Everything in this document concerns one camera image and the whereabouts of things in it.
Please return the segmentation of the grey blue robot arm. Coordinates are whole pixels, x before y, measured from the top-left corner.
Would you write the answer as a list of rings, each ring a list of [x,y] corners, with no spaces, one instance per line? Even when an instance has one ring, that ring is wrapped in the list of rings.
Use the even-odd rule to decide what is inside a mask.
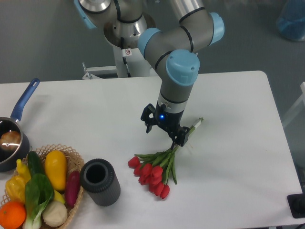
[[[76,0],[74,5],[87,26],[102,26],[108,42],[123,50],[137,48],[161,78],[157,105],[147,105],[141,120],[147,131],[156,125],[173,145],[183,146],[191,131],[180,120],[198,76],[196,52],[223,37],[223,19],[207,12],[201,0],[172,0],[179,26],[162,32],[148,26],[140,0]]]

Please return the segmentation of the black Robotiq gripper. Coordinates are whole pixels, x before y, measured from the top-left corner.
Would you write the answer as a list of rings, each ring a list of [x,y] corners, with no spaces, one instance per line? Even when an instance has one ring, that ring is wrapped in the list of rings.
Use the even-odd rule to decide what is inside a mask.
[[[173,149],[176,145],[184,146],[190,134],[190,128],[180,126],[182,115],[183,111],[169,113],[160,106],[155,109],[152,104],[148,104],[142,112],[141,120],[145,123],[146,133],[149,133],[154,125],[166,131],[173,142],[170,149]]]

